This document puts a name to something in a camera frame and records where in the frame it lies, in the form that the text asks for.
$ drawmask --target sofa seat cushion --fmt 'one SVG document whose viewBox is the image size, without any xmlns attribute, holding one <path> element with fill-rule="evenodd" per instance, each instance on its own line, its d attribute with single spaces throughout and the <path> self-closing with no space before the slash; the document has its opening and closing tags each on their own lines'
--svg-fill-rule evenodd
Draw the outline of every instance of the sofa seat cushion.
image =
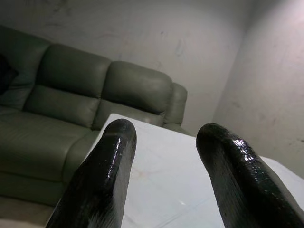
<svg viewBox="0 0 304 228">
<path fill-rule="evenodd" d="M 66 156 L 66 162 L 62 170 L 62 181 L 65 184 L 70 182 L 74 172 L 88 155 L 99 133 L 100 131 L 91 131 L 71 147 Z"/>
<path fill-rule="evenodd" d="M 90 129 L 27 112 L 0 115 L 0 171 L 61 181 L 69 149 Z"/>
<path fill-rule="evenodd" d="M 8 113 L 16 113 L 16 112 L 19 112 L 19 110 L 0 105 L 0 115 L 8 114 Z"/>
</svg>

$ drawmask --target white wall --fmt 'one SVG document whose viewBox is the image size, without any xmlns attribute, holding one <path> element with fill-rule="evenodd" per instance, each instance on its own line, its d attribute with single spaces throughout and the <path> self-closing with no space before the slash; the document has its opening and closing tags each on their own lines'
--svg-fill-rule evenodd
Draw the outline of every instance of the white wall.
<svg viewBox="0 0 304 228">
<path fill-rule="evenodd" d="M 214 121 L 304 177 L 304 1 L 256 9 Z"/>
<path fill-rule="evenodd" d="M 0 24 L 168 74 L 189 92 L 183 127 L 212 120 L 252 0 L 2 0 Z"/>
</svg>

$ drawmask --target white table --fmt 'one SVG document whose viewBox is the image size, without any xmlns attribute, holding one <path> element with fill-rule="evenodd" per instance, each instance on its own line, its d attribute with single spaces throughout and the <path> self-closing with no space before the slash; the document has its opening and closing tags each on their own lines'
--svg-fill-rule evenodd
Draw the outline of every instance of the white table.
<svg viewBox="0 0 304 228">
<path fill-rule="evenodd" d="M 110 122 L 121 118 L 131 121 L 137 133 L 122 228 L 224 228 L 196 138 L 111 114 L 96 142 Z M 304 209 L 304 180 L 262 159 Z"/>
</svg>

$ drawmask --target sofa cushion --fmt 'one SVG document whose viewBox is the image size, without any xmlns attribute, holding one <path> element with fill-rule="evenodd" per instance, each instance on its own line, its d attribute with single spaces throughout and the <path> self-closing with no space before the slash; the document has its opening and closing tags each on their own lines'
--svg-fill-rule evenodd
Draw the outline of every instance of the sofa cushion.
<svg viewBox="0 0 304 228">
<path fill-rule="evenodd" d="M 25 110 L 91 127 L 110 61 L 63 45 L 44 55 Z"/>
<path fill-rule="evenodd" d="M 171 86 L 172 80 L 159 71 L 115 61 L 107 72 L 102 98 L 160 114 L 168 106 Z"/>
<path fill-rule="evenodd" d="M 89 129 L 27 112 L 0 115 L 0 171 L 61 181 L 66 155 Z"/>
<path fill-rule="evenodd" d="M 100 130 L 105 124 L 111 113 L 127 116 L 135 120 L 162 126 L 163 115 L 156 115 L 153 113 L 145 112 L 137 108 L 132 108 L 123 104 L 118 104 L 106 100 L 101 100 L 98 107 L 97 115 L 94 120 L 93 130 Z"/>
<path fill-rule="evenodd" d="M 65 188 L 62 182 L 52 182 L 6 172 L 0 172 L 0 183 L 1 196 L 13 197 L 51 206 L 56 206 Z"/>
<path fill-rule="evenodd" d="M 9 89 L 0 96 L 0 105 L 22 109 L 34 86 L 38 66 L 50 43 L 0 26 L 0 54 L 18 72 Z"/>
<path fill-rule="evenodd" d="M 0 105 L 0 115 L 8 114 L 8 113 L 16 113 L 16 112 L 20 112 L 20 111 L 15 108 L 8 108 Z"/>
<path fill-rule="evenodd" d="M 9 66 L 6 58 L 0 54 L 0 95 L 7 91 L 17 74 L 17 71 Z"/>
<path fill-rule="evenodd" d="M 90 152 L 90 149 L 99 133 L 100 131 L 91 131 L 71 147 L 66 156 L 66 162 L 62 171 L 62 181 L 65 184 L 70 182 L 74 172 Z"/>
<path fill-rule="evenodd" d="M 52 45 L 41 61 L 37 84 L 100 98 L 110 60 L 64 45 Z"/>
<path fill-rule="evenodd" d="M 24 110 L 91 127 L 99 99 L 36 85 Z"/>
</svg>

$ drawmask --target floor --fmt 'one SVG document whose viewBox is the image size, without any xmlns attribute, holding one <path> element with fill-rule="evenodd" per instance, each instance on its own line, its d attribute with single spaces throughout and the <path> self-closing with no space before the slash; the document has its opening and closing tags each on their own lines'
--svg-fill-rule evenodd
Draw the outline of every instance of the floor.
<svg viewBox="0 0 304 228">
<path fill-rule="evenodd" d="M 53 207 L 0 197 L 0 228 L 43 228 Z"/>
</svg>

